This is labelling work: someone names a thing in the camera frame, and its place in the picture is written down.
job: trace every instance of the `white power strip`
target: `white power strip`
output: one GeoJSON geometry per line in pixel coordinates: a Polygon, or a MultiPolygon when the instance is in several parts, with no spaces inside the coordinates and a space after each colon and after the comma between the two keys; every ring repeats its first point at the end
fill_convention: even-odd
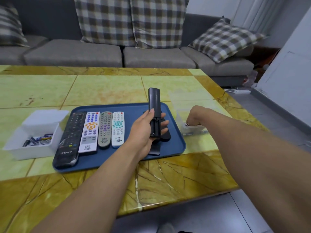
{"type": "Polygon", "coordinates": [[[235,94],[250,94],[251,91],[250,90],[234,90],[232,93],[235,93],[235,94]]]}

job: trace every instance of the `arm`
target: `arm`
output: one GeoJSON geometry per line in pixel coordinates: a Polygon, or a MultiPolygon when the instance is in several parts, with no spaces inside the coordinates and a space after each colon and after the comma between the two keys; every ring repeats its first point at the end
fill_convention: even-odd
{"type": "Polygon", "coordinates": [[[208,129],[230,174],[275,233],[311,232],[311,154],[204,107],[194,106],[187,123],[208,129]]]}
{"type": "Polygon", "coordinates": [[[149,123],[153,116],[152,109],[138,118],[127,141],[32,232],[110,232],[133,172],[150,151],[153,140],[149,123]]]}

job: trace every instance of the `blue tray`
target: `blue tray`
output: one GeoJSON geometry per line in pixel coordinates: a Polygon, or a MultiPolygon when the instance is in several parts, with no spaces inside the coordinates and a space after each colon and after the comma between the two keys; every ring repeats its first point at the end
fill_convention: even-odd
{"type": "MultiPolygon", "coordinates": [[[[73,112],[124,112],[125,120],[125,140],[130,134],[130,129],[133,122],[140,117],[144,111],[148,110],[148,103],[133,103],[133,104],[112,104],[112,105],[90,105],[80,106],[72,110],[73,112]]],[[[161,152],[159,156],[147,155],[144,160],[157,159],[162,157],[174,156],[183,153],[186,149],[186,143],[183,135],[179,131],[177,124],[165,103],[161,103],[161,111],[166,113],[165,120],[169,120],[168,129],[171,134],[171,139],[168,142],[159,142],[161,145],[161,152]]],[[[72,172],[89,168],[96,168],[102,165],[117,149],[111,145],[108,149],[97,149],[97,154],[79,157],[78,163],[71,168],[56,169],[58,172],[72,172]]]]}

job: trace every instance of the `gray sofa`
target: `gray sofa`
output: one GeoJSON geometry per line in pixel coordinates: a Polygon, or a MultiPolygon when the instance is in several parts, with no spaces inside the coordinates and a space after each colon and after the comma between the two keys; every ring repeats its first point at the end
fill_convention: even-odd
{"type": "Polygon", "coordinates": [[[180,49],[142,50],[80,42],[73,0],[9,1],[18,10],[30,47],[0,46],[0,65],[200,68],[220,86],[240,86],[254,67],[243,58],[252,46],[218,64],[188,47],[219,17],[187,14],[180,49]]]}

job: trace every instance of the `plaid pillow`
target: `plaid pillow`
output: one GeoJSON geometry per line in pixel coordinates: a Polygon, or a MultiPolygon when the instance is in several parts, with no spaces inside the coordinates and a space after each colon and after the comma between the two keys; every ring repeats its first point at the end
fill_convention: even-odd
{"type": "Polygon", "coordinates": [[[264,38],[266,38],[264,34],[253,33],[244,28],[231,26],[222,17],[189,46],[219,63],[264,38]]]}
{"type": "Polygon", "coordinates": [[[179,48],[189,0],[131,0],[136,48],[179,48]]]}
{"type": "Polygon", "coordinates": [[[0,45],[28,46],[14,7],[0,6],[0,45]]]}
{"type": "Polygon", "coordinates": [[[82,42],[135,46],[129,0],[75,0],[82,42]]]}

